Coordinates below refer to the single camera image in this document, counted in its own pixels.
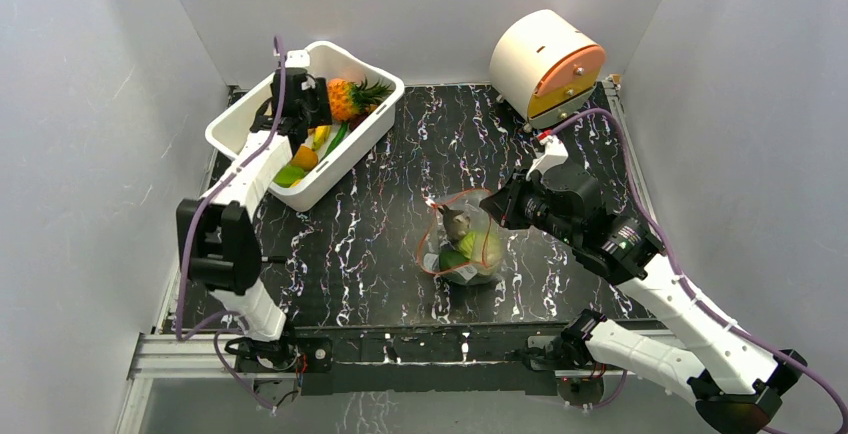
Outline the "grey toy fish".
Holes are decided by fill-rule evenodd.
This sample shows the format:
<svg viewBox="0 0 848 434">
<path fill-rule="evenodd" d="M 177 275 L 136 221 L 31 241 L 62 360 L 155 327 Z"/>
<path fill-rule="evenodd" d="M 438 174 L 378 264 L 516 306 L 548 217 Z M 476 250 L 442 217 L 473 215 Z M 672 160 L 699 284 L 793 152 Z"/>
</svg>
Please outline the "grey toy fish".
<svg viewBox="0 0 848 434">
<path fill-rule="evenodd" d="M 471 231 L 471 218 L 463 210 L 451 209 L 447 205 L 438 207 L 446 238 L 452 244 L 459 243 Z"/>
</svg>

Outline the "light green toy cabbage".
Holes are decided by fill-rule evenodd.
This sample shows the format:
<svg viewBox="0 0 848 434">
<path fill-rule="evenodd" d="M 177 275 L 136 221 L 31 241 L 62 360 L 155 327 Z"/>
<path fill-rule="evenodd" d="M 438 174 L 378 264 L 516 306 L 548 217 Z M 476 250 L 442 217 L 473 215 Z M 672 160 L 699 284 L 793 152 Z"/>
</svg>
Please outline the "light green toy cabbage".
<svg viewBox="0 0 848 434">
<path fill-rule="evenodd" d="M 503 259 L 502 243 L 496 234 L 471 231 L 455 248 L 467 260 L 458 268 L 458 272 L 468 281 L 475 276 L 493 275 Z"/>
</svg>

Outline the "clear zip bag orange zipper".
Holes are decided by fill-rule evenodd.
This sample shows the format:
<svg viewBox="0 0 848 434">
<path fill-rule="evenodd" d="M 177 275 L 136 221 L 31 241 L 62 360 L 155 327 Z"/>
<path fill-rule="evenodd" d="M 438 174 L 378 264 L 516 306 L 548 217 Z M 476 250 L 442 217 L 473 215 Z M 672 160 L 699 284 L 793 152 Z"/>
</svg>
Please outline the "clear zip bag orange zipper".
<svg viewBox="0 0 848 434">
<path fill-rule="evenodd" d="M 425 200 L 431 213 L 415 259 L 422 271 L 459 286 L 494 283 L 504 260 L 500 226 L 480 203 L 485 188 Z"/>
</svg>

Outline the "dark green toy avocado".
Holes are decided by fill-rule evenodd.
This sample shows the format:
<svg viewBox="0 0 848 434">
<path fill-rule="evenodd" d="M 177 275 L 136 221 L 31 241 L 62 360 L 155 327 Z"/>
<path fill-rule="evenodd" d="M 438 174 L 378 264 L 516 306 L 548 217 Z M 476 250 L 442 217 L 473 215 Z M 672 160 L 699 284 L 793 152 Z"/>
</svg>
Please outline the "dark green toy avocado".
<svg viewBox="0 0 848 434">
<path fill-rule="evenodd" d="M 469 259 L 454 249 L 444 249 L 438 255 L 438 267 L 442 273 L 454 271 L 469 263 Z"/>
</svg>

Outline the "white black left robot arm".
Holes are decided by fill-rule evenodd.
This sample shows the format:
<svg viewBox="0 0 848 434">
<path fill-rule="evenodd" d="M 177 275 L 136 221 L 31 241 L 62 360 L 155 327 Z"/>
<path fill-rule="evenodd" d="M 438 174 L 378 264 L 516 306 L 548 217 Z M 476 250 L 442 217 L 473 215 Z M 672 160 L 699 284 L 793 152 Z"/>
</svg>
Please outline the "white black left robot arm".
<svg viewBox="0 0 848 434">
<path fill-rule="evenodd" d="M 325 78 L 304 68 L 277 69 L 239 154 L 201 198 L 185 199 L 176 209 L 181 281 L 203 286 L 241 328 L 241 336 L 227 343 L 226 350 L 267 369 L 292 369 L 299 345 L 260 278 L 270 260 L 253 219 L 310 129 L 330 120 Z"/>
</svg>

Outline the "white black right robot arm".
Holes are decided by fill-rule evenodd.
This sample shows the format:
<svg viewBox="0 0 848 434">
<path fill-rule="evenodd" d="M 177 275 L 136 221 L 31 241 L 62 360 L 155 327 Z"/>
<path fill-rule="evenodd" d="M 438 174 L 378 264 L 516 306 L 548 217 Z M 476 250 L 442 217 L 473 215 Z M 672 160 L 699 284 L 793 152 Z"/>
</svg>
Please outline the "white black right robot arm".
<svg viewBox="0 0 848 434">
<path fill-rule="evenodd" d="M 513 173 L 480 207 L 508 230 L 534 227 L 565 242 L 589 272 L 636 300 L 681 342 L 674 347 L 585 309 L 547 348 L 577 368 L 612 364 L 691 404 L 719 433 L 758 433 L 775 416 L 799 370 L 721 326 L 685 289 L 646 223 L 610 211 L 599 182 L 566 160 Z"/>
</svg>

